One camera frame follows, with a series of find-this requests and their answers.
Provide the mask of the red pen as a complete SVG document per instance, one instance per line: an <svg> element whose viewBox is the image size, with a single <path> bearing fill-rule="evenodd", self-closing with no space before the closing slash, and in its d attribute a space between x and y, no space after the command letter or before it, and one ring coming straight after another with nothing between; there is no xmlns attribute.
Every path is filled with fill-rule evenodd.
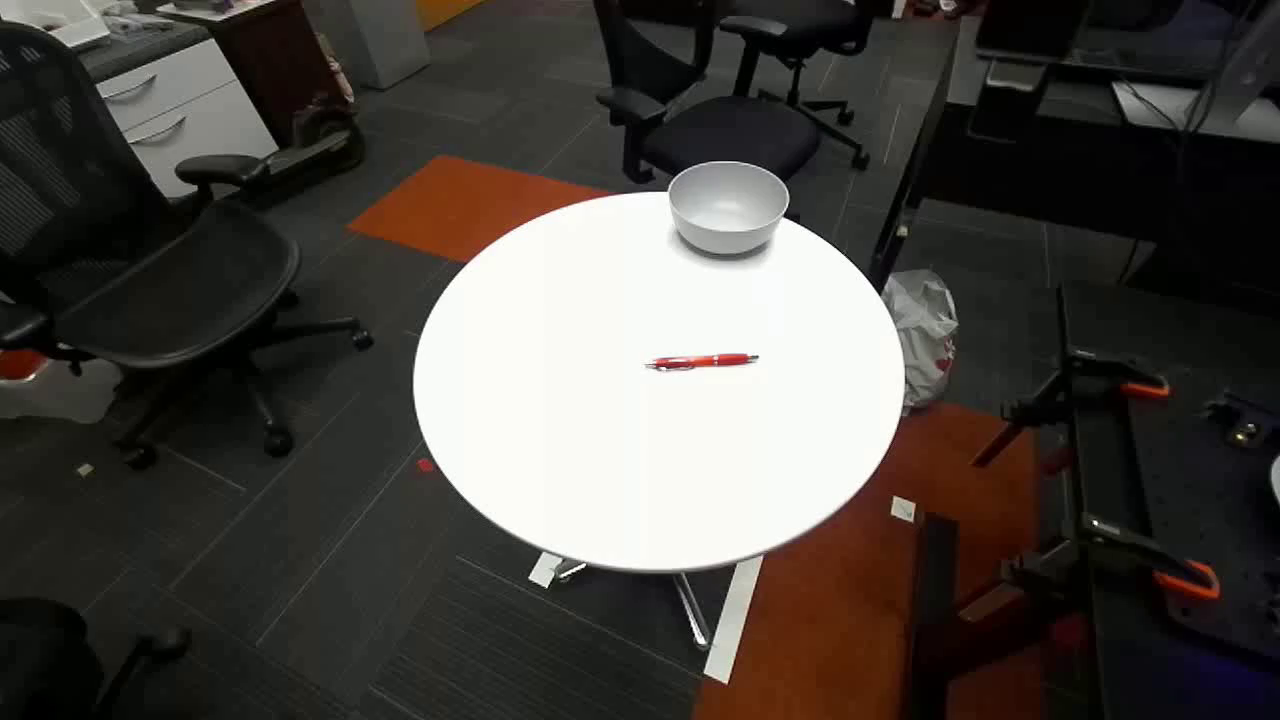
<svg viewBox="0 0 1280 720"><path fill-rule="evenodd" d="M756 352L703 352L703 355L656 355L644 369L651 370L695 370L695 369L748 369Z"/></svg>

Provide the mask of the white bowl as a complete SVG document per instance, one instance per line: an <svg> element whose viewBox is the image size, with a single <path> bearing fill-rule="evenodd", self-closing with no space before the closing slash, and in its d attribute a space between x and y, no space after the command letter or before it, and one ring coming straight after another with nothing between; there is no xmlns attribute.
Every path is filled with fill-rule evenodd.
<svg viewBox="0 0 1280 720"><path fill-rule="evenodd" d="M748 160L703 160L668 178L675 234L706 255L761 252L786 205L786 184Z"/></svg>

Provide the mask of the round white table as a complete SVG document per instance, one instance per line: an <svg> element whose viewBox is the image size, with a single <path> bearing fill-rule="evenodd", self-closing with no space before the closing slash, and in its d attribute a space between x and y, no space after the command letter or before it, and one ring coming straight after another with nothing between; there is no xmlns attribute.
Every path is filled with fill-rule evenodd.
<svg viewBox="0 0 1280 720"><path fill-rule="evenodd" d="M656 355L756 352L651 370ZM675 239L661 192L545 212L470 255L432 303L411 409L444 480L577 566L730 575L698 618L703 677L734 667L765 554L874 474L903 411L903 355L864 273L799 222L734 261Z"/></svg>

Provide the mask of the white plastic bag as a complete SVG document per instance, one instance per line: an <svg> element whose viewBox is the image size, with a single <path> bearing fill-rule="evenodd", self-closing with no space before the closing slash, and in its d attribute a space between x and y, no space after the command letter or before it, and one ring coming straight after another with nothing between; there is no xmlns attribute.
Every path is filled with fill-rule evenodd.
<svg viewBox="0 0 1280 720"><path fill-rule="evenodd" d="M903 352L903 409L921 411L945 394L957 370L959 308L931 269L893 273L885 303Z"/></svg>

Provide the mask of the black padded office chair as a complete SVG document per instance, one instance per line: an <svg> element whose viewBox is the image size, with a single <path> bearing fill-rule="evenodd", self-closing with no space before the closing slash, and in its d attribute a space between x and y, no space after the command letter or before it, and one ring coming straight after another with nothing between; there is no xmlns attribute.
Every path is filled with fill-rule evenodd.
<svg viewBox="0 0 1280 720"><path fill-rule="evenodd" d="M656 172L684 172L698 160L748 160L775 176L794 176L821 131L807 114L765 97L706 97L678 109L678 97L706 72L714 0L672 0L668 15L691 33L678 61L641 33L630 0L593 0L603 42L609 86L594 104L623 131L623 176L644 184Z"/></svg>

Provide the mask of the black mesh office chair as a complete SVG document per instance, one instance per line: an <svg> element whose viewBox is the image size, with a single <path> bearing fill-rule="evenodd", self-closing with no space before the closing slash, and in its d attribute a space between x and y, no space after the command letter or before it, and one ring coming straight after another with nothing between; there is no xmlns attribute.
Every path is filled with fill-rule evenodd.
<svg viewBox="0 0 1280 720"><path fill-rule="evenodd" d="M180 164L205 192L253 189L267 172L253 154ZM276 325L297 303L297 276L298 243L238 195L209 192L193 217L159 195L76 47L0 24L3 342L149 374L149 409L117 439L131 466L154 459L151 422L205 370L229 370L246 391L267 454L292 451L256 352L329 331L373 342L357 315Z"/></svg>

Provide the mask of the white drawer cabinet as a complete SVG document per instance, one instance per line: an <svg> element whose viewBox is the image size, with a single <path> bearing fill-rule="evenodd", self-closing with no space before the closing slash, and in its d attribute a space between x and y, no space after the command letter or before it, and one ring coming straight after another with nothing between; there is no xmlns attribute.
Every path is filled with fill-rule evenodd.
<svg viewBox="0 0 1280 720"><path fill-rule="evenodd" d="M102 109L169 195L193 195L177 176L193 154L273 154L276 140L214 40L186 42L100 78Z"/></svg>

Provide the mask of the orange handled clamp upper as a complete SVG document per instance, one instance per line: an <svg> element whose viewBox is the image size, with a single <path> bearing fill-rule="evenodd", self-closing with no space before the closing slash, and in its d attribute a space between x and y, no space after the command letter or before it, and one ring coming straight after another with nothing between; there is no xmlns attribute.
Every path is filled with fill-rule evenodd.
<svg viewBox="0 0 1280 720"><path fill-rule="evenodd" d="M1067 348L1024 398L1002 409L1002 427L976 451L976 466L988 466L1018 430L1058 422L1086 386L1123 398L1171 394L1171 380L1141 359Z"/></svg>

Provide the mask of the orange handled clamp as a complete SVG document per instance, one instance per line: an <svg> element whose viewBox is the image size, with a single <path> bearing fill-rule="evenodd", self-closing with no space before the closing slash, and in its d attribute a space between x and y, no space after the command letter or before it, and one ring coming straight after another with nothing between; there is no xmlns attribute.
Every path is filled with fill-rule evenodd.
<svg viewBox="0 0 1280 720"><path fill-rule="evenodd" d="M1123 398L1171 394L1171 380L1141 359L1067 348L1024 398L1002 409L1002 427L976 451L976 466L988 466L1018 430L1058 422L1086 386Z"/></svg>
<svg viewBox="0 0 1280 720"><path fill-rule="evenodd" d="M1058 587L1086 554L1141 566L1165 594L1187 605L1218 600L1218 575L1213 563L1179 554L1160 541L1100 516L1080 516L1067 536L1008 561L1002 575L1016 585Z"/></svg>

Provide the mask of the orange handled clamp lower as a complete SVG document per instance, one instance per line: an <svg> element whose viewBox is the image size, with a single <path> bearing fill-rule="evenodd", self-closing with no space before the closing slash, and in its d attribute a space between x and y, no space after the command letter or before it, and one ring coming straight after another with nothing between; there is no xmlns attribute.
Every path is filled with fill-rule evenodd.
<svg viewBox="0 0 1280 720"><path fill-rule="evenodd" d="M1080 516L1067 536L1008 561L1002 575L1016 585L1058 587L1086 554L1141 566L1165 594L1187 605L1218 600L1218 575L1213 563L1179 554L1160 541L1100 516Z"/></svg>

